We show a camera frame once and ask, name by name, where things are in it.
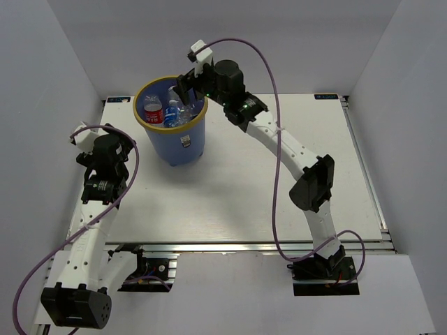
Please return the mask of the red label water bottle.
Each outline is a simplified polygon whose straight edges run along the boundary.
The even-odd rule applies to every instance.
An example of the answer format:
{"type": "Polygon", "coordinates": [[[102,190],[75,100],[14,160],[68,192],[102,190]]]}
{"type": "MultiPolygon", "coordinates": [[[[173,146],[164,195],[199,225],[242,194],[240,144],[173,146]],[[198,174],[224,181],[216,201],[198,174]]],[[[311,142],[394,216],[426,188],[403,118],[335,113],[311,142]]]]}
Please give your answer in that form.
{"type": "Polygon", "coordinates": [[[163,105],[157,95],[150,94],[145,96],[143,107],[147,123],[155,126],[160,126],[163,123],[163,105]]]}

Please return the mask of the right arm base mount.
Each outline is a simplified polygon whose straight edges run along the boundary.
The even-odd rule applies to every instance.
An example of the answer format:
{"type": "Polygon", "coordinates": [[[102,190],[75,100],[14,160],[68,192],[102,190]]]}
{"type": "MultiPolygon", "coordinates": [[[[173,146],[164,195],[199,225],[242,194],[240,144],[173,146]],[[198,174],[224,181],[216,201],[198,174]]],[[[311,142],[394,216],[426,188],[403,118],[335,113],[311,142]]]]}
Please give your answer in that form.
{"type": "Polygon", "coordinates": [[[296,297],[356,296],[360,294],[354,279],[356,268],[352,257],[345,257],[335,270],[328,274],[319,269],[312,258],[287,265],[293,279],[296,297]]]}

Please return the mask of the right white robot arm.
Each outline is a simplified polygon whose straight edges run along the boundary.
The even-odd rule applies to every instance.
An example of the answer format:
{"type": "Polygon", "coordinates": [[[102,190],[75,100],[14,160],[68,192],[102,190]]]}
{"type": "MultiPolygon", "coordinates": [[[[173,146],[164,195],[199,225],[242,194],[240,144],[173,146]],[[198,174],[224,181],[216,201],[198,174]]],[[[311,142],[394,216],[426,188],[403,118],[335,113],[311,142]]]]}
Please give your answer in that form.
{"type": "Polygon", "coordinates": [[[287,168],[295,180],[289,197],[303,211],[314,243],[310,262],[323,278],[338,273],[345,251],[330,213],[334,159],[308,150],[283,129],[267,105],[246,90],[243,72],[234,61],[205,64],[201,71],[179,75],[174,90],[185,105],[194,95],[222,106],[229,122],[262,143],[287,168]]]}

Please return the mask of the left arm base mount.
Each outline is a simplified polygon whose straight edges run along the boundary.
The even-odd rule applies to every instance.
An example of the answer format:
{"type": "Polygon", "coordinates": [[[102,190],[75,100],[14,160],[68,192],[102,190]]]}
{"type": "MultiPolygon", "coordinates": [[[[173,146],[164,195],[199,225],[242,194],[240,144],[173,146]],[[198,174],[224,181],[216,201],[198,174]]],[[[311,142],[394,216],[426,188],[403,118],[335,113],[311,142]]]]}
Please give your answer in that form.
{"type": "Polygon", "coordinates": [[[115,258],[115,254],[123,256],[124,253],[134,255],[135,269],[126,277],[119,292],[168,292],[164,284],[148,276],[157,277],[169,288],[172,287],[177,266],[174,256],[155,255],[146,251],[142,244],[120,244],[108,251],[108,263],[115,258]]]}

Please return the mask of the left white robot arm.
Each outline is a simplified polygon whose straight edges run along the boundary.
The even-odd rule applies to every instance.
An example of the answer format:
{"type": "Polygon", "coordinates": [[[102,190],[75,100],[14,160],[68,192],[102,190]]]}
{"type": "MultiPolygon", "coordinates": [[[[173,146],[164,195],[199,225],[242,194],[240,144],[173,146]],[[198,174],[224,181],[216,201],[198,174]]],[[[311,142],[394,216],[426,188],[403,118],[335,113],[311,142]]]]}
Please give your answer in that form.
{"type": "Polygon", "coordinates": [[[71,142],[85,167],[80,217],[70,238],[71,250],[56,283],[41,294],[41,304],[58,327],[103,329],[112,309],[112,294],[129,275],[141,278],[147,261],[121,255],[102,265],[103,249],[122,198],[136,174],[126,168],[135,142],[110,124],[79,126],[71,142]]]}

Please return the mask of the blue label water bottle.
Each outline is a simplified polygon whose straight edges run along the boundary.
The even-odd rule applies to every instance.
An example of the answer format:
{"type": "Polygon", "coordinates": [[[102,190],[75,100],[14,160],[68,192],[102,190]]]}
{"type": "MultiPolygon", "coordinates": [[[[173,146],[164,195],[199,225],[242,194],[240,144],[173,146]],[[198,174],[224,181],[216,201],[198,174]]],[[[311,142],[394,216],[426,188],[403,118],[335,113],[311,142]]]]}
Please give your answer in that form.
{"type": "Polygon", "coordinates": [[[165,128],[174,128],[179,126],[179,103],[174,98],[171,98],[168,102],[168,106],[165,109],[163,125],[165,128]]]}

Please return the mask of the blue cap Pepsi bottle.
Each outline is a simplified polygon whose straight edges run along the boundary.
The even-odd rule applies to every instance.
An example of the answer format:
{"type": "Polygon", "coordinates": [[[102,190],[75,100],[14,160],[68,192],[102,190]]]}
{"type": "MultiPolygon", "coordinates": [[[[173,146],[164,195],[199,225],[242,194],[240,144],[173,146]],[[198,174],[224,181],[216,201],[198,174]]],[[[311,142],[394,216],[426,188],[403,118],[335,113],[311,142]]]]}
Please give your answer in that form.
{"type": "Polygon", "coordinates": [[[195,119],[200,114],[201,108],[195,104],[183,105],[177,113],[179,125],[184,125],[195,119]]]}

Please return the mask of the clear jar with grey lid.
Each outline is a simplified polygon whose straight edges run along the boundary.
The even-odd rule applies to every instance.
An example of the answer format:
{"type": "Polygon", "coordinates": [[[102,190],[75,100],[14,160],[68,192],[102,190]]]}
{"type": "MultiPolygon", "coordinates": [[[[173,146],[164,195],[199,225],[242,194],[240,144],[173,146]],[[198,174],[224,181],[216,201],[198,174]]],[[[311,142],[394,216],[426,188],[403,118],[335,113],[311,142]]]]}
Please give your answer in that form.
{"type": "Polygon", "coordinates": [[[174,86],[171,86],[168,89],[168,100],[169,101],[175,101],[176,103],[181,102],[181,99],[179,98],[178,94],[174,90],[174,86]]]}

